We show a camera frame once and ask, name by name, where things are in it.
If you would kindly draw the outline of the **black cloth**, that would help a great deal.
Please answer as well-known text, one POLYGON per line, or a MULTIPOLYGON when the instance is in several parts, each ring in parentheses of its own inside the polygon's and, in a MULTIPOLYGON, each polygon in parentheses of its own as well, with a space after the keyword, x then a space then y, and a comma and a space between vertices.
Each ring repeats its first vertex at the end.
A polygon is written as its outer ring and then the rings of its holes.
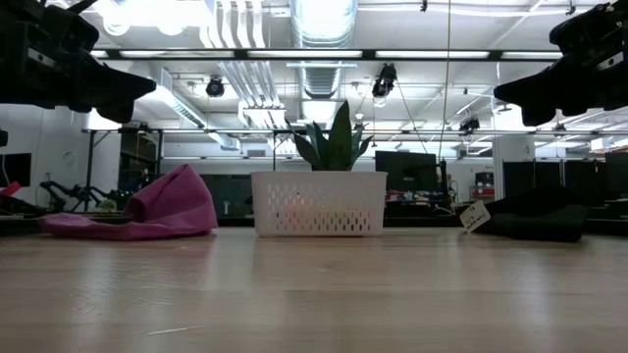
POLYGON ((475 233, 519 240, 578 242, 590 207, 561 185, 542 186, 486 205, 490 218, 475 233))

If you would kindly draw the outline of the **dark wall monitor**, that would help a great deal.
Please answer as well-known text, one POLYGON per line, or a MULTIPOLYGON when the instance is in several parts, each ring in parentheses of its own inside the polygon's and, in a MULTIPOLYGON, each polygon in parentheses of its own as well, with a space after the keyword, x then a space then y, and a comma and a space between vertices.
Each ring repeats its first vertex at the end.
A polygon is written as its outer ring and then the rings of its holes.
POLYGON ((0 187, 17 182, 22 187, 30 186, 31 154, 0 154, 0 187))

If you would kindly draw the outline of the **black shelf rack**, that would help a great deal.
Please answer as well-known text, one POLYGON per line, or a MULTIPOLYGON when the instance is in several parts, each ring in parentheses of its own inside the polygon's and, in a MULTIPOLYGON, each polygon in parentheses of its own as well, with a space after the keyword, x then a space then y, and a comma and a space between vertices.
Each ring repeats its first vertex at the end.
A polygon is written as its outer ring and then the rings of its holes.
POLYGON ((128 129, 121 137, 118 189, 131 195, 162 174, 164 134, 160 129, 128 129))

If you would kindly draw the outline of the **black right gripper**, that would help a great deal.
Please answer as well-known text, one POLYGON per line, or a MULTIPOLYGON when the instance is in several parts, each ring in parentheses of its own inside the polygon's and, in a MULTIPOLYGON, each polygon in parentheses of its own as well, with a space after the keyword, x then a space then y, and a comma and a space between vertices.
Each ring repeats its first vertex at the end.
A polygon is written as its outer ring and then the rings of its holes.
POLYGON ((555 26, 549 42, 560 59, 494 89, 495 98, 522 107, 524 126, 547 124, 561 110, 578 115, 628 106, 628 0, 597 4, 555 26))

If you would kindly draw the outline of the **white perforated plastic basket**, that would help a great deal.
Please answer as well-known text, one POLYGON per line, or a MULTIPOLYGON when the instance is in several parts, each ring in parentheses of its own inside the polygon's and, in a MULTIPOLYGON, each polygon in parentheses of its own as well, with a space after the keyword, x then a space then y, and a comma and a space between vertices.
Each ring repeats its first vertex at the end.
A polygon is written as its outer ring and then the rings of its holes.
POLYGON ((260 236, 372 236, 384 231, 387 175, 383 172, 255 172, 251 175, 255 231, 260 236), (287 202, 314 207, 314 228, 276 229, 287 202))

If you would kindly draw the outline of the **purple cloth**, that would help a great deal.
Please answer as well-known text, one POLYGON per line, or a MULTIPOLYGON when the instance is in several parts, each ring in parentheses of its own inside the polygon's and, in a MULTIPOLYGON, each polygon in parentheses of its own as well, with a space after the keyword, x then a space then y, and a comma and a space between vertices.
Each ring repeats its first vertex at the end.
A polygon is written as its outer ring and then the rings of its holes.
POLYGON ((129 200, 124 216, 130 219, 128 223, 110 225, 60 213, 41 218, 40 227, 55 236, 116 241, 197 236, 218 227, 212 195, 188 164, 138 191, 129 200))

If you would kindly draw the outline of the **silver ventilation duct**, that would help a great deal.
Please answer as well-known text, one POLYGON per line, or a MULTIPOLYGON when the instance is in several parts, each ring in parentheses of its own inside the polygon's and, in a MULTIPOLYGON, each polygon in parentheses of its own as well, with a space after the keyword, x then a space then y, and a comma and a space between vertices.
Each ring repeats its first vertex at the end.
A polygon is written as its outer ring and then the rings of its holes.
MULTIPOLYGON (((357 0, 289 0, 293 45, 299 49, 344 49, 353 43, 357 0)), ((330 99, 340 86, 341 68, 298 70, 304 93, 330 99)))

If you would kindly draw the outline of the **dark cabinet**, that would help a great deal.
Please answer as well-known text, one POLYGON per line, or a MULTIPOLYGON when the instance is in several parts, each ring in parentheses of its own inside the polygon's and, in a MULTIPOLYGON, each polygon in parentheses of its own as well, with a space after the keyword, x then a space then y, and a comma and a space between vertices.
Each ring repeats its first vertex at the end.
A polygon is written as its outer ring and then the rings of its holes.
POLYGON ((253 215, 250 175, 201 175, 219 219, 253 215))

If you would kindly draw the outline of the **black horizontal rig beam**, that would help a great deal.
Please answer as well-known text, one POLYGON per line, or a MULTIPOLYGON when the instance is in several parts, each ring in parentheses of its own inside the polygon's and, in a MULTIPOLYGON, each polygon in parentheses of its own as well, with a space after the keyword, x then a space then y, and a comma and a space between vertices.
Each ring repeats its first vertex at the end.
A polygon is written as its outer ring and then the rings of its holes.
POLYGON ((105 49, 92 55, 107 61, 413 61, 551 62, 555 51, 523 50, 379 50, 379 49, 105 49))

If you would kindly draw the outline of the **black partition panels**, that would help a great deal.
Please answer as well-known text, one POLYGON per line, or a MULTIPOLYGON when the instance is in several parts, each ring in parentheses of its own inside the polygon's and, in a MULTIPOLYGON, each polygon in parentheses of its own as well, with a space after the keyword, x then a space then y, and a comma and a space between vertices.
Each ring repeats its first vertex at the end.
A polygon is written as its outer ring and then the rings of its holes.
POLYGON ((600 159, 502 164, 504 196, 528 196, 532 203, 581 204, 594 219, 628 220, 628 153, 609 152, 600 159))

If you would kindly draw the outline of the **white handwritten paper tag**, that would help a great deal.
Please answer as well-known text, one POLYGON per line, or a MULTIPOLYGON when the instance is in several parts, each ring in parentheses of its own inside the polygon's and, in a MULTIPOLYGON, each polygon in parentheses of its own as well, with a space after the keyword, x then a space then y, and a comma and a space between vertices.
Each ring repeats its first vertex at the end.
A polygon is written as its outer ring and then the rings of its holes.
POLYGON ((467 207, 459 216, 467 232, 473 232, 491 219, 491 214, 483 200, 478 200, 467 207))

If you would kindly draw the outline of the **black computer monitor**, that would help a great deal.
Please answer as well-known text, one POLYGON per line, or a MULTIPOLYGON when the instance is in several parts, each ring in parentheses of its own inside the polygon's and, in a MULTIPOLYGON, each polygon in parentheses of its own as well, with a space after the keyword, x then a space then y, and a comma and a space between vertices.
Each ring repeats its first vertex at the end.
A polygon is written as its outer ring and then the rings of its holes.
POLYGON ((375 169, 387 173, 387 191, 436 191, 435 154, 377 151, 375 169))

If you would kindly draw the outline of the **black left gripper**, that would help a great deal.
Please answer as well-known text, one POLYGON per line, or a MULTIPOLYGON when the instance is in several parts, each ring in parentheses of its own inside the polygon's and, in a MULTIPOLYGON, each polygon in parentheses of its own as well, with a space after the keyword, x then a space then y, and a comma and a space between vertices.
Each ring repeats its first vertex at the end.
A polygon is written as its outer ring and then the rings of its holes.
POLYGON ((95 107, 114 123, 131 121, 134 101, 157 84, 90 55, 99 34, 80 13, 97 1, 61 8, 47 0, 0 0, 0 104, 95 107))

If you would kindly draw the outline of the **green artificial snake plant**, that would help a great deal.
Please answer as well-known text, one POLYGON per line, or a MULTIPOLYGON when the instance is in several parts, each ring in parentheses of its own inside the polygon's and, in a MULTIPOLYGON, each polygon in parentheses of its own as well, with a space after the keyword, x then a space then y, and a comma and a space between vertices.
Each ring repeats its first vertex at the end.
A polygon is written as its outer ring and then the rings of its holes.
POLYGON ((347 101, 336 111, 327 133, 317 123, 306 125, 304 133, 287 125, 299 156, 315 172, 350 172, 373 139, 373 135, 363 138, 364 126, 352 129, 347 101))

